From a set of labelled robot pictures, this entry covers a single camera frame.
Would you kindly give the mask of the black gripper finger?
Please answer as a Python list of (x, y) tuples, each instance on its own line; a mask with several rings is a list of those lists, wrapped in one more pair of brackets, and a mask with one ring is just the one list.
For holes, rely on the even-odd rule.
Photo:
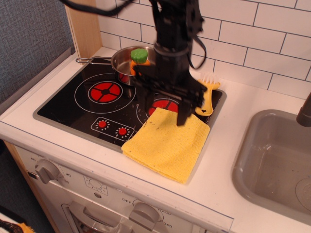
[(193, 103), (188, 99), (182, 99), (178, 107), (177, 126), (183, 126), (193, 112)]
[(137, 97), (140, 102), (140, 108), (144, 110), (146, 114), (149, 113), (149, 109), (152, 107), (154, 103), (154, 95), (155, 91), (149, 88), (145, 88), (143, 86), (136, 87), (137, 89)]

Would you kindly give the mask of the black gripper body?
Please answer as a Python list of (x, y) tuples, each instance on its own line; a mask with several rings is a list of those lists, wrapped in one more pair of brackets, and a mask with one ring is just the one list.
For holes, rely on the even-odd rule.
[(180, 51), (154, 46), (155, 64), (134, 67), (135, 86), (143, 86), (177, 100), (188, 99), (201, 107), (207, 90), (189, 71), (189, 48)]

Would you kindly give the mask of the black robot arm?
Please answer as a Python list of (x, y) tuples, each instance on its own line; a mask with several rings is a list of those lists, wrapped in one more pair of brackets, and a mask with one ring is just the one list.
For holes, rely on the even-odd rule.
[(137, 97), (146, 110), (153, 105), (156, 93), (177, 100), (176, 123), (182, 126), (195, 108), (202, 106), (206, 91), (189, 71), (192, 44), (199, 42), (197, 35), (204, 20), (196, 0), (153, 0), (151, 4), (157, 32), (155, 64), (134, 67)]

